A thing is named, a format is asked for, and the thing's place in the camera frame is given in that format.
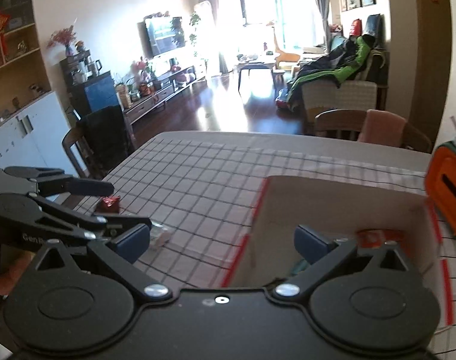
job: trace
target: tv screen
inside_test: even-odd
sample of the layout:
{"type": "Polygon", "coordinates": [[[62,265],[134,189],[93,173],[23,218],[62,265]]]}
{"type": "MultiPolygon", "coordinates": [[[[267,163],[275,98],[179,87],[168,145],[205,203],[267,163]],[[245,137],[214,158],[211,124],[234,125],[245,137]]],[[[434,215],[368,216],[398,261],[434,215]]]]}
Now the tv screen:
{"type": "Polygon", "coordinates": [[[142,29],[145,38],[143,46],[148,58],[185,46],[185,34],[181,22],[181,17],[145,19],[142,29]]]}

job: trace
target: checkered tablecloth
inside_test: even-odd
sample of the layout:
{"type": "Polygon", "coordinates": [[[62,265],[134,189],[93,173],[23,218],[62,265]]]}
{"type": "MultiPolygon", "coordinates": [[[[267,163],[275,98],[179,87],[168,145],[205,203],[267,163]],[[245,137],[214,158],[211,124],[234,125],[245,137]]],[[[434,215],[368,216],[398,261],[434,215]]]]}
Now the checkered tablecloth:
{"type": "MultiPolygon", "coordinates": [[[[243,236],[267,176],[294,175],[424,195],[423,172],[309,153],[276,151],[155,137],[105,180],[120,195],[122,213],[149,216],[171,228],[170,241],[149,249],[135,266],[177,292],[219,287],[243,236]]],[[[98,198],[76,208],[89,213],[98,198]]],[[[455,325],[438,332],[430,348],[456,359],[456,240],[441,220],[440,257],[446,258],[454,295],[455,325]]]]}

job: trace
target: tv stand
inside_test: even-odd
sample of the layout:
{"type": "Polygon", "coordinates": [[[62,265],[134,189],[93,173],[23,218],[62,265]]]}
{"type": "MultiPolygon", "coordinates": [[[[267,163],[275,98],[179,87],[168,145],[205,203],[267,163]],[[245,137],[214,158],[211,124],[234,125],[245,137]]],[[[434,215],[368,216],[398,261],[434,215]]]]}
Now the tv stand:
{"type": "Polygon", "coordinates": [[[134,102],[130,108],[126,108],[123,111],[126,121],[132,125],[147,115],[153,109],[158,108],[160,105],[163,104],[166,108],[166,102],[168,100],[183,92],[185,89],[191,87],[194,83],[198,83],[199,81],[205,79],[205,77],[206,67],[202,62],[200,62],[199,65],[184,67],[176,73],[169,71],[165,74],[162,74],[158,77],[158,81],[160,81],[162,84],[161,90],[156,91],[156,93],[153,93],[149,96],[142,97],[140,100],[134,102]],[[188,72],[194,72],[196,79],[183,86],[182,88],[177,88],[174,80],[175,76],[180,73],[183,74],[188,72]]]}

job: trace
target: dark wood floor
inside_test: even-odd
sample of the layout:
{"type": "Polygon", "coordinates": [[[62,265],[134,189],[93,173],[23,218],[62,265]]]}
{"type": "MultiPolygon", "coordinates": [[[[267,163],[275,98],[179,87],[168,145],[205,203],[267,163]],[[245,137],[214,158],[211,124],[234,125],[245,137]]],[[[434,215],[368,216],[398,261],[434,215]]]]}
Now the dark wood floor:
{"type": "Polygon", "coordinates": [[[300,116],[277,110],[272,83],[268,70],[244,71],[241,95],[236,73],[196,83],[133,125],[138,145],[164,131],[302,134],[300,116]]]}

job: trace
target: pink towel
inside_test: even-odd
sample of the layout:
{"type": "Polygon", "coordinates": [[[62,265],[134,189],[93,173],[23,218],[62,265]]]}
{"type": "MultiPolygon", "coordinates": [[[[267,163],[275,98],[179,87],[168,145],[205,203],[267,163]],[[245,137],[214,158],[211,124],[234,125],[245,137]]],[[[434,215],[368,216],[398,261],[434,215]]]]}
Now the pink towel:
{"type": "Polygon", "coordinates": [[[406,119],[387,111],[368,110],[358,142],[401,147],[406,119]]]}

